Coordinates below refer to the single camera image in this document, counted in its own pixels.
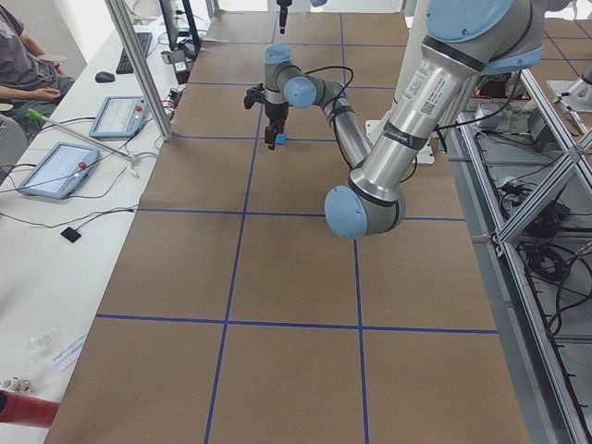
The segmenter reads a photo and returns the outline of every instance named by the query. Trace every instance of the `computer mouse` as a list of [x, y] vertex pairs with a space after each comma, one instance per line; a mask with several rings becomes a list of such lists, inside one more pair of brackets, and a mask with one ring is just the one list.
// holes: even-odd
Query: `computer mouse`
[[97, 72], [96, 76], [94, 76], [94, 80], [97, 83], [108, 83], [109, 81], [115, 81], [115, 74], [107, 71]]

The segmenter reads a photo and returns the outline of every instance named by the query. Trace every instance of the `keyboard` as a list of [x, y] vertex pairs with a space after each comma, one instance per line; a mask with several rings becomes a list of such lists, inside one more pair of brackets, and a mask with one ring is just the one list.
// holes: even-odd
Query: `keyboard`
[[[150, 43], [152, 42], [152, 33], [136, 32], [136, 37], [138, 37], [138, 41], [140, 42], [140, 48], [144, 53], [144, 57], [147, 57], [148, 51], [150, 50]], [[119, 58], [119, 63], [117, 64], [117, 69], [115, 70], [115, 72], [117, 74], [131, 74], [133, 72], [130, 58], [128, 57], [128, 53], [126, 53], [125, 49], [121, 50], [121, 57]]]

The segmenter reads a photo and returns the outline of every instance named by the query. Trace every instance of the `person's hand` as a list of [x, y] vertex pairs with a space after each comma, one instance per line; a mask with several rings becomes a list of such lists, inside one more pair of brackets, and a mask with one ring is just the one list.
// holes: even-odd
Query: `person's hand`
[[31, 99], [46, 100], [47, 102], [53, 102], [55, 99], [59, 98], [60, 95], [62, 95], [62, 93], [56, 88], [46, 87], [31, 91]]

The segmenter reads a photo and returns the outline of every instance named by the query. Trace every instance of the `t-shirt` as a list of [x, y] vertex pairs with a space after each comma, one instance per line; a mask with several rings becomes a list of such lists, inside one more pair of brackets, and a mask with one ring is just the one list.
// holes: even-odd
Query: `t-shirt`
[[28, 91], [49, 86], [57, 71], [27, 51], [19, 38], [23, 30], [23, 24], [0, 6], [0, 85]]

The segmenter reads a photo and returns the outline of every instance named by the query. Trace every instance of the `white desk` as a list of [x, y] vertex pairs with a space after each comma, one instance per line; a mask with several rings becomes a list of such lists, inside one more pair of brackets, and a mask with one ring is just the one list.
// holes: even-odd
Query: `white desk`
[[[152, 49], [164, 29], [157, 25], [143, 28], [138, 31], [153, 32]], [[162, 98], [177, 85], [172, 67], [164, 65], [160, 57], [160, 52], [165, 49], [159, 44], [148, 57]], [[114, 33], [82, 72], [54, 112], [53, 119], [63, 121], [94, 116], [107, 95], [142, 95], [132, 74], [118, 75], [113, 83], [94, 81], [94, 75], [99, 71], [115, 72], [120, 52], [121, 43]], [[88, 133], [91, 124], [90, 121], [75, 123], [71, 128]], [[38, 163], [60, 141], [77, 142], [57, 129], [43, 131], [20, 163]], [[128, 147], [132, 153], [157, 152], [154, 145], [159, 146], [161, 142], [156, 125], [150, 122]], [[121, 143], [110, 142], [115, 147]], [[128, 162], [120, 157], [109, 156], [95, 167], [75, 194], [103, 194], [128, 166]], [[139, 201], [153, 166], [153, 157], [144, 158], [136, 167], [139, 178], [126, 171], [113, 190], [101, 199], [50, 202], [24, 197], [14, 191], [0, 193], [0, 211], [53, 225], [95, 211], [132, 206]], [[26, 174], [21, 171], [11, 176], [19, 185]], [[7, 179], [0, 191], [11, 188], [12, 183]], [[64, 372], [58, 372], [50, 364], [27, 368], [28, 340], [59, 327], [60, 348], [63, 349], [88, 332], [132, 219], [131, 213], [102, 216], [80, 231], [82, 237], [76, 243], [70, 243], [59, 234], [64, 227], [35, 228], [0, 216], [0, 338], [4, 342], [0, 354], [0, 379], [29, 377], [35, 387], [35, 396], [53, 401], [62, 399], [74, 365]], [[0, 424], [0, 442], [5, 443], [41, 443], [46, 433], [46, 429]]]

